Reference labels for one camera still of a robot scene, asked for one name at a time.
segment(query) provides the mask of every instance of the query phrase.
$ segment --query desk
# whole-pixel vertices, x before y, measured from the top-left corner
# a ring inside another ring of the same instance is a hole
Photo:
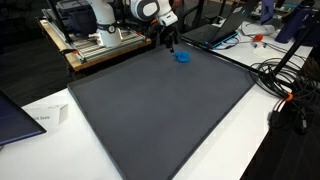
[[[240,42],[252,41],[252,38],[243,35],[240,29],[238,29],[238,32],[239,32]],[[287,44],[281,44],[281,43],[276,42],[274,40],[274,37],[271,37],[271,36],[264,36],[262,41],[269,43],[269,44],[272,44],[272,45],[275,45],[275,46],[278,46],[278,47],[281,47],[286,50],[289,50],[290,47],[294,43],[294,41],[291,40]],[[213,52],[215,52],[218,56],[236,61],[242,65],[250,67],[254,63],[262,63],[263,61],[266,60],[266,58],[263,58],[257,54],[254,54],[254,50],[255,50],[255,48],[250,43],[239,43],[233,48],[230,48],[227,50],[214,50]],[[270,57],[272,57],[272,58],[282,58],[285,55],[284,53],[278,52],[277,50],[274,50],[270,47],[266,47],[266,50],[271,53]],[[300,48],[297,50],[296,54],[307,58],[309,56],[311,50],[312,50],[312,47],[300,46]],[[293,63],[296,63],[300,67],[302,67],[302,65],[304,64],[304,61],[301,58],[295,57],[295,56],[293,56],[290,59],[290,61]]]
[[[69,48],[66,45],[66,43],[63,42],[63,40],[59,37],[57,32],[54,31],[54,29],[48,24],[47,20],[40,20],[39,25],[40,25],[41,29],[43,30],[43,32],[45,34],[47,34],[48,37],[50,37],[50,39],[52,39],[53,43],[58,47],[59,51]],[[151,40],[147,39],[145,42],[141,41],[141,43],[138,43],[138,44],[135,44],[132,46],[128,46],[126,48],[121,48],[120,50],[114,51],[108,55],[101,56],[96,60],[88,61],[85,63],[81,63],[80,60],[72,53],[66,54],[65,60],[67,61],[68,65],[71,67],[71,69],[73,71],[80,71],[82,69],[91,67],[91,66],[96,65],[98,63],[107,61],[107,60],[115,58],[119,55],[134,51],[136,49],[145,47],[150,44],[151,44]]]
[[[174,179],[239,179],[268,132],[268,114],[277,101],[257,85],[253,86]],[[121,179],[66,89],[26,108],[56,104],[69,104],[69,118],[60,126],[47,129],[47,134],[5,146],[0,152],[1,177],[10,180]]]

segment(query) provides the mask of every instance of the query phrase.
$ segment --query cable bundle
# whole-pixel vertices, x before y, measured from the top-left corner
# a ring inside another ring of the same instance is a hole
[[[281,105],[288,102],[297,111],[297,116],[301,117],[301,128],[306,129],[304,108],[319,102],[318,83],[304,76],[301,68],[290,61],[276,75],[273,70],[280,60],[280,58],[272,58],[263,63],[255,63],[251,66],[250,75],[264,91],[281,99],[274,108],[276,118],[272,121],[277,121]]]

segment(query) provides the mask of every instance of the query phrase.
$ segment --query floor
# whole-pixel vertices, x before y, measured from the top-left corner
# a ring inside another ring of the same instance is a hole
[[[72,81],[57,49],[45,38],[5,47],[0,55],[0,89],[20,106],[60,91]]]

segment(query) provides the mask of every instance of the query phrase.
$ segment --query wire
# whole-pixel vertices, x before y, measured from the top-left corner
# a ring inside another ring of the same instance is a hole
[[[314,103],[319,102],[320,94],[316,90],[318,83],[303,76],[301,73],[302,69],[291,61],[278,74],[275,74],[273,70],[280,60],[280,58],[272,58],[262,63],[253,64],[249,70],[250,76],[261,89],[280,98],[280,101],[278,101],[273,109],[274,111],[279,113],[280,107],[285,102],[291,104],[291,108],[297,112],[296,118],[293,121],[296,126],[295,128],[305,130],[305,124],[302,122],[298,123],[298,120],[305,121],[306,123],[306,113],[302,109],[305,107],[311,108]],[[272,128],[280,128],[286,124],[287,122],[282,123],[280,126],[270,126]]]
[[[80,4],[80,6],[83,6],[83,5],[79,2],[79,0],[76,0],[76,2],[77,2],[77,3],[73,3],[72,5]]]
[[[243,41],[243,42],[239,42],[238,44],[244,44],[244,43],[252,43],[253,41]]]
[[[233,48],[233,47],[235,47],[236,45],[238,45],[238,43],[239,43],[239,39],[238,38],[234,38],[234,40],[236,40],[236,42],[235,43],[228,43],[228,42],[224,42],[224,43],[222,43],[221,45],[223,45],[223,44],[229,44],[229,46],[227,46],[227,47],[225,47],[225,48],[222,48],[222,49],[219,49],[219,48],[214,48],[213,50],[227,50],[227,49],[230,49],[230,48]]]
[[[255,24],[255,23],[257,23],[257,22],[259,22],[259,21],[257,20],[257,21],[253,21],[253,22],[251,22],[251,23],[248,23],[248,24],[246,24],[246,27],[249,26],[249,25]]]
[[[279,51],[279,52],[282,52],[282,53],[287,53],[288,50],[284,49],[284,48],[281,48],[281,47],[278,47],[276,45],[273,45],[273,44],[270,44],[270,43],[266,43],[266,42],[263,42],[264,44],[266,44],[267,46],[269,46],[270,48],[276,50],[276,51]],[[296,57],[299,57],[301,58],[303,61],[306,61],[306,57],[303,57],[303,56],[299,56],[297,54],[293,54],[293,56],[296,56]]]
[[[156,37],[154,37],[154,38],[150,38],[150,37],[149,37],[149,38],[150,38],[152,41],[155,41],[155,40],[159,39],[165,28],[166,28],[166,27],[163,26],[162,29],[160,30],[160,32],[157,34]]]

